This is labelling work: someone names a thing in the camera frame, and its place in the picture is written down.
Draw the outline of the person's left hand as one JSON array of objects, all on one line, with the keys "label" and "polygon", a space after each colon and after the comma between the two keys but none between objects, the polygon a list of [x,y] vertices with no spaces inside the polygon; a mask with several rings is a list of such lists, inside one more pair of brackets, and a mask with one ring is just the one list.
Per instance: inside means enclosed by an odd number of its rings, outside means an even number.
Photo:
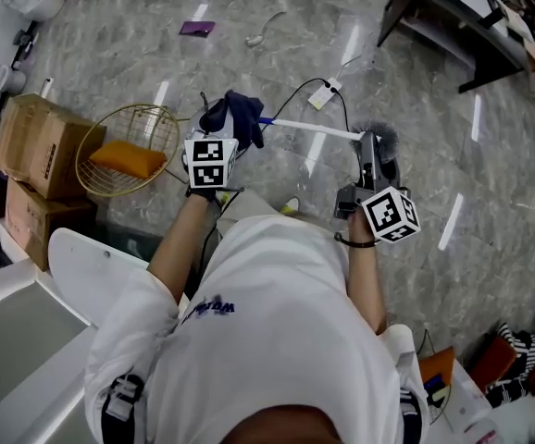
[{"label": "person's left hand", "polygon": [[204,198],[208,203],[213,203],[216,199],[217,190],[212,188],[193,188],[189,186],[185,196],[192,197],[194,195]]}]

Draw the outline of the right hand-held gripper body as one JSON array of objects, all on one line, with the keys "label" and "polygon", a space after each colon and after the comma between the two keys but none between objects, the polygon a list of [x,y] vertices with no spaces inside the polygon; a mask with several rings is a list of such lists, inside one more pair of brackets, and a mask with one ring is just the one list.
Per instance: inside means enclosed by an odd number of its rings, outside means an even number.
[{"label": "right hand-held gripper body", "polygon": [[410,190],[400,185],[396,163],[366,163],[364,178],[349,184],[337,193],[334,216],[347,220],[362,210],[374,240],[367,244],[394,244],[421,231],[417,209],[410,199]]}]

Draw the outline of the person's right hand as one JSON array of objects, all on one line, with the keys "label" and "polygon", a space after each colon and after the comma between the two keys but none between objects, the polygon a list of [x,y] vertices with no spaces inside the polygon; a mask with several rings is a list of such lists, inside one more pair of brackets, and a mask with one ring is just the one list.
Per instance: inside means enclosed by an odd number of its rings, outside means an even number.
[{"label": "person's right hand", "polygon": [[362,208],[356,210],[348,217],[349,241],[354,243],[369,243],[375,240],[366,214]]}]

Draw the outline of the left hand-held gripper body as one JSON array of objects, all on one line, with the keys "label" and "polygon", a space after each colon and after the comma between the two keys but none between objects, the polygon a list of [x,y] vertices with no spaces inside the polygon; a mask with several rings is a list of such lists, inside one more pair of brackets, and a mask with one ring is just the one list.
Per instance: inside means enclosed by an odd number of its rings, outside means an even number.
[{"label": "left hand-held gripper body", "polygon": [[223,189],[234,169],[239,141],[234,137],[234,120],[229,108],[224,120],[218,119],[217,129],[203,128],[205,113],[206,110],[201,108],[190,122],[182,163],[193,189]]}]

